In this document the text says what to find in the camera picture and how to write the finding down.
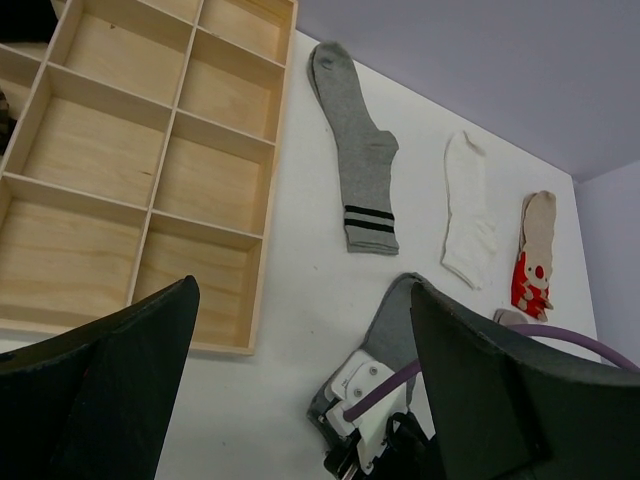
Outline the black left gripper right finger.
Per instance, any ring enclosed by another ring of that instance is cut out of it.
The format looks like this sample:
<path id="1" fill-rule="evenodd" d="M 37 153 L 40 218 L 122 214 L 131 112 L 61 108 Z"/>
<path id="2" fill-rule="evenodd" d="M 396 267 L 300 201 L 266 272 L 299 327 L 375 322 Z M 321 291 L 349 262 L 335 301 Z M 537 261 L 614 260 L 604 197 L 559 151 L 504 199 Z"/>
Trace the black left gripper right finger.
<path id="1" fill-rule="evenodd" d="M 635 479 L 639 376 L 411 291 L 416 349 L 450 479 Z"/>

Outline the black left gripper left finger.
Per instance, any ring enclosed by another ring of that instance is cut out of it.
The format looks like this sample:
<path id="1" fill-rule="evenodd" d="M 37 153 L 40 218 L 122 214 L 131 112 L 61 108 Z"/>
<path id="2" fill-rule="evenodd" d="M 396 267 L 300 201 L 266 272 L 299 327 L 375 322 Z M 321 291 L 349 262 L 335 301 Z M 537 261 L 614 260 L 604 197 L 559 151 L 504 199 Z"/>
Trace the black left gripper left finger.
<path id="1" fill-rule="evenodd" d="M 1 356 L 4 479 L 152 479 L 200 302 L 193 276 Z"/>

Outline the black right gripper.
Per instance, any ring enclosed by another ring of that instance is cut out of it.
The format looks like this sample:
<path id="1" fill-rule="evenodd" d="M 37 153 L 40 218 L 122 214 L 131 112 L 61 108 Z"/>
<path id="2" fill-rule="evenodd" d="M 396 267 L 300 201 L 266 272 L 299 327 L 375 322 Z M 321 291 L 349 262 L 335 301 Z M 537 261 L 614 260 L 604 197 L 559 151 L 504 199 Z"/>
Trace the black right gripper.
<path id="1" fill-rule="evenodd" d="M 439 479 L 440 451 L 436 436 L 428 438 L 412 412 L 395 413 L 386 422 L 383 452 L 366 473 L 357 451 L 361 435 L 351 435 L 330 445 L 323 462 L 335 479 Z"/>

